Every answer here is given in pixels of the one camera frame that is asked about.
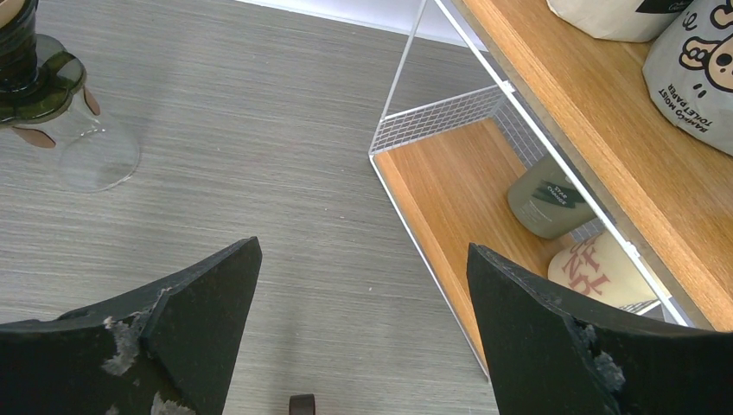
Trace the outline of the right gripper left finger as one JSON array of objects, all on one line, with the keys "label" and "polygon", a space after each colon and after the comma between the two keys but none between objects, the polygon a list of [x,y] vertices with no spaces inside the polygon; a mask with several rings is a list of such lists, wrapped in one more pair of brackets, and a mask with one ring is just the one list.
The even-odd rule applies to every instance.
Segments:
[{"label": "right gripper left finger", "polygon": [[242,239],[54,320],[3,324],[2,413],[222,413],[261,262]]}]

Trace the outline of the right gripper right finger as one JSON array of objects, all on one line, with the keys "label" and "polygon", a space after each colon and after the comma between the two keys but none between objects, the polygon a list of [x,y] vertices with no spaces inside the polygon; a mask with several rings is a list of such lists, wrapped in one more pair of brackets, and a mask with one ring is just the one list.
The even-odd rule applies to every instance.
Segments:
[{"label": "right gripper right finger", "polygon": [[467,279],[501,413],[731,413],[731,333],[619,310],[476,243]]}]

